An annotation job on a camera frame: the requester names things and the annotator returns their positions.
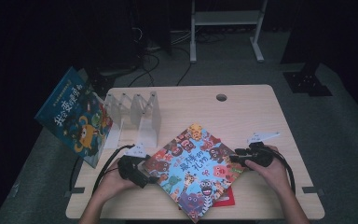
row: book cover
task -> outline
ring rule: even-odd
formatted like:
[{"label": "book cover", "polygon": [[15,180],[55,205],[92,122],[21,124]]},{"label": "book cover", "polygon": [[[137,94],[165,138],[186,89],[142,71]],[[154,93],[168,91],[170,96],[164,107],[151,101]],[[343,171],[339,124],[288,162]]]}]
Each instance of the book cover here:
[{"label": "book cover", "polygon": [[243,172],[234,153],[199,124],[192,124],[144,163],[158,184],[194,223]]},{"label": "book cover", "polygon": [[112,119],[75,68],[69,68],[34,118],[95,168]]}]

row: gray carpet floor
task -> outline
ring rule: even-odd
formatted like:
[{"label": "gray carpet floor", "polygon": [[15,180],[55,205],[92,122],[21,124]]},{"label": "gray carpet floor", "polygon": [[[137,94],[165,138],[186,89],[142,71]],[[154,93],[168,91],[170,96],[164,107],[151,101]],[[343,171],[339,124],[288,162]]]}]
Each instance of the gray carpet floor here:
[{"label": "gray carpet floor", "polygon": [[[302,64],[280,64],[290,33],[261,33],[263,63],[255,60],[250,35],[230,34],[213,44],[198,44],[198,61],[191,65],[179,85],[269,84],[275,90],[314,186],[321,192],[325,217],[312,223],[358,223],[358,105],[339,76],[323,64],[316,76],[333,96],[292,93],[282,73],[298,71]],[[176,85],[189,67],[188,55],[183,50],[188,51],[189,45],[176,47],[181,49],[173,49],[171,56],[165,51],[153,54],[159,58],[158,67],[150,72],[153,82],[145,75],[132,86]],[[145,56],[146,69],[156,62],[156,58]],[[140,68],[119,77],[114,87],[127,87],[144,71]],[[65,216],[69,198],[64,196],[75,162],[76,155],[44,129],[18,177],[16,196],[7,198],[0,210],[0,223],[76,223]]]}]

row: hole in table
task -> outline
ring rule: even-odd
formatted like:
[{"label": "hole in table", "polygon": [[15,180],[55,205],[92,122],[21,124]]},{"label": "hole in table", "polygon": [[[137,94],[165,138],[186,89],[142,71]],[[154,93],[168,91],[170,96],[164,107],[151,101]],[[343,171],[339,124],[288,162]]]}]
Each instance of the hole in table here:
[{"label": "hole in table", "polygon": [[225,94],[217,94],[216,99],[220,102],[225,102],[227,100],[227,96]]}]

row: children's book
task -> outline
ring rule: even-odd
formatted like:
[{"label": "children's book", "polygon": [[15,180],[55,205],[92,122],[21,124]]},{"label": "children's book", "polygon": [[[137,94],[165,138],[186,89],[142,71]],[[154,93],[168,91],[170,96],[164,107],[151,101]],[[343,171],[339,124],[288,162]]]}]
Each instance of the children's book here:
[{"label": "children's book", "polygon": [[69,68],[34,118],[95,168],[112,119],[75,68]]},{"label": "children's book", "polygon": [[199,124],[192,124],[144,163],[194,223],[223,195],[244,168],[234,153]]}]

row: human hand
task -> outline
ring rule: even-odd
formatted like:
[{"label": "human hand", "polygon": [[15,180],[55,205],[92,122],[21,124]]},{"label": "human hand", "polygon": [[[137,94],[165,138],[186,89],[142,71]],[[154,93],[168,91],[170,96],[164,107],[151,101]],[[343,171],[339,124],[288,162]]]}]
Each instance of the human hand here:
[{"label": "human hand", "polygon": [[[272,150],[278,151],[276,147],[267,146]],[[246,161],[245,164],[258,172],[261,176],[264,177],[267,184],[276,192],[279,193],[282,190],[290,189],[290,184],[287,179],[286,169],[284,168],[283,164],[276,158],[272,160],[272,163],[268,167],[264,167],[258,165],[253,161]]]},{"label": "human hand", "polygon": [[93,197],[97,197],[102,203],[105,203],[124,189],[133,188],[136,185],[130,181],[121,178],[118,172],[117,163],[120,159],[115,160],[106,170],[103,180],[95,190]]}]

